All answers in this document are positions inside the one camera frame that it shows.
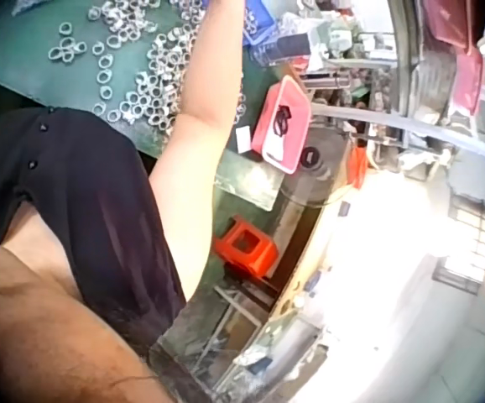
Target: pink plastic container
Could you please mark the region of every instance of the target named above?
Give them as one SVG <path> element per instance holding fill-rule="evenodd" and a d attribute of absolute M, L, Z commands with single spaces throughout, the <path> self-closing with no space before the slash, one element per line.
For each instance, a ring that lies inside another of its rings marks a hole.
<path fill-rule="evenodd" d="M 274 133 L 273 128 L 280 105 L 289 107 L 291 111 L 288 132 L 281 139 Z M 310 119 L 311 105 L 308 97 L 293 77 L 285 76 L 281 82 L 269 88 L 254 131 L 252 149 L 283 172 L 294 173 L 304 148 Z"/>

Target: black shirt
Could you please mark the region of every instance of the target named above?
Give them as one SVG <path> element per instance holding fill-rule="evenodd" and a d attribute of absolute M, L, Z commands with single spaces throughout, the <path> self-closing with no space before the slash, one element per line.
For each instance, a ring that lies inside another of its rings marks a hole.
<path fill-rule="evenodd" d="M 64 247 L 83 301 L 139 352 L 185 304 L 132 142 L 91 113 L 32 108 L 0 118 L 0 243 L 22 201 Z"/>

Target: orange object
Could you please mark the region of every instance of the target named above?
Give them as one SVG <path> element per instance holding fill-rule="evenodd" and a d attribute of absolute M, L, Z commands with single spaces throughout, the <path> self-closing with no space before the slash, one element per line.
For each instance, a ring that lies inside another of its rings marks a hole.
<path fill-rule="evenodd" d="M 368 171 L 368 156 L 364 147 L 354 147 L 349 158 L 347 181 L 352 187 L 360 189 Z"/>
<path fill-rule="evenodd" d="M 278 248 L 271 237 L 240 216 L 234 216 L 233 220 L 235 224 L 226 235 L 213 239 L 213 249 L 228 263 L 254 277 L 263 277 L 278 258 Z"/>

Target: green workbench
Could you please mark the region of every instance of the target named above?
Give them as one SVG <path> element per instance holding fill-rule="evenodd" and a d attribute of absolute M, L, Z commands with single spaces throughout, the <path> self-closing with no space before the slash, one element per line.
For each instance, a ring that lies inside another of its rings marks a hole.
<path fill-rule="evenodd" d="M 105 42 L 110 31 L 100 20 L 88 21 L 86 12 L 91 5 L 102 3 L 102 0 L 52 0 L 12 17 L 14 1 L 1 1 L 0 85 L 43 105 L 91 111 L 93 105 L 101 101 L 99 84 L 96 82 L 99 68 L 91 47 L 98 40 Z M 163 1 L 158 9 L 149 9 L 147 19 L 159 24 L 157 33 L 182 25 L 179 13 L 167 1 Z M 51 62 L 47 57 L 49 49 L 60 41 L 58 28 L 64 21 L 73 24 L 72 36 L 77 41 L 86 41 L 89 47 L 84 55 L 77 56 L 70 65 Z M 147 70 L 145 54 L 157 33 L 143 34 L 139 41 L 127 42 L 119 50 L 107 48 L 108 52 L 114 54 L 110 81 L 113 97 L 107 102 L 108 111 L 117 108 L 125 92 L 135 89 L 136 72 Z M 253 128 L 265 94 L 278 78 L 272 70 L 255 65 L 246 52 L 243 71 L 247 112 L 237 126 L 250 125 Z M 168 141 L 168 137 L 155 132 L 143 119 L 134 125 L 120 120 L 113 127 L 127 135 L 138 149 L 155 158 L 159 157 Z M 251 160 L 226 149 L 216 172 L 215 183 L 224 191 L 270 211 L 283 177 L 279 170 L 263 161 Z"/>

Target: paper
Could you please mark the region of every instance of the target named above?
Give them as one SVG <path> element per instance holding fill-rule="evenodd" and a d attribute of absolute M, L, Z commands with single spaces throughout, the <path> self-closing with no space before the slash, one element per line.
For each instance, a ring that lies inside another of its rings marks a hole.
<path fill-rule="evenodd" d="M 246 153 L 252 149 L 252 135 L 250 126 L 243 126 L 235 129 L 235 138 L 237 139 L 237 152 Z"/>

